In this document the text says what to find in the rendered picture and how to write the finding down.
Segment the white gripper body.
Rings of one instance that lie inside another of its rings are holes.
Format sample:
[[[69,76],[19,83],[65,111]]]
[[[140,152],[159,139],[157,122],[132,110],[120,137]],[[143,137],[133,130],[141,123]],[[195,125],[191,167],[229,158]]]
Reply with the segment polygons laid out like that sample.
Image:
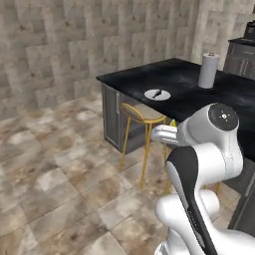
[[[166,125],[156,126],[151,131],[152,140],[168,144],[178,144],[176,135],[177,128]]]

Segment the white round plate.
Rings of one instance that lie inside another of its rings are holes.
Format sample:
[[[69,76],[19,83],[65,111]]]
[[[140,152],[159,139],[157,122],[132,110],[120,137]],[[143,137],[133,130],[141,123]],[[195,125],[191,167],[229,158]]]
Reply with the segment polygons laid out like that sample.
[[[149,99],[149,100],[152,100],[152,101],[167,101],[170,97],[171,97],[171,94],[166,91],[166,90],[162,90],[162,93],[161,95],[157,96],[155,99],[153,99],[153,95],[155,94],[155,92],[157,90],[160,90],[160,89],[152,89],[152,90],[148,90],[144,93],[144,96]]]

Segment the dark grey island cabinet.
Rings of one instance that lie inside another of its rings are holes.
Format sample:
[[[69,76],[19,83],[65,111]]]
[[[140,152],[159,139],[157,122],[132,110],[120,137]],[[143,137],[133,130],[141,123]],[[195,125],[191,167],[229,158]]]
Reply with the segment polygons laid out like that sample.
[[[144,93],[152,89],[166,90],[171,97],[167,101],[149,100]],[[105,139],[118,151],[123,152],[128,119],[121,109],[121,103],[128,103],[132,106],[143,104],[165,116],[166,103],[176,98],[177,90],[173,87],[150,88],[140,85],[131,92],[127,89],[119,91],[110,85],[103,84],[102,94]],[[232,110],[216,103],[212,107],[192,114],[183,124],[179,125],[179,136],[183,141],[188,141],[196,135],[201,139],[207,139],[216,131],[230,132],[230,129],[236,125],[237,115]],[[131,121],[126,152],[130,153],[145,145],[144,135],[144,125]],[[241,195],[229,227],[255,237],[255,159],[245,160],[244,170],[237,175],[228,173],[224,182]]]

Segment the white paper towel roll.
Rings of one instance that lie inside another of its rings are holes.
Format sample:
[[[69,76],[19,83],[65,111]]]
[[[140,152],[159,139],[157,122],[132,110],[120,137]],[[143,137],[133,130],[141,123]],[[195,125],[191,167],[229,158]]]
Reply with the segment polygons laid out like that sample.
[[[213,52],[205,53],[202,57],[198,86],[202,89],[212,89],[218,68],[219,56]]]

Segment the black coffee machine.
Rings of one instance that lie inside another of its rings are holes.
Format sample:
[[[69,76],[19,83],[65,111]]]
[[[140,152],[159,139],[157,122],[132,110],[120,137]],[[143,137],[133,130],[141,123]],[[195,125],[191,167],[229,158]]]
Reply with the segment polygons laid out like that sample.
[[[247,23],[244,38],[255,41],[255,20]]]

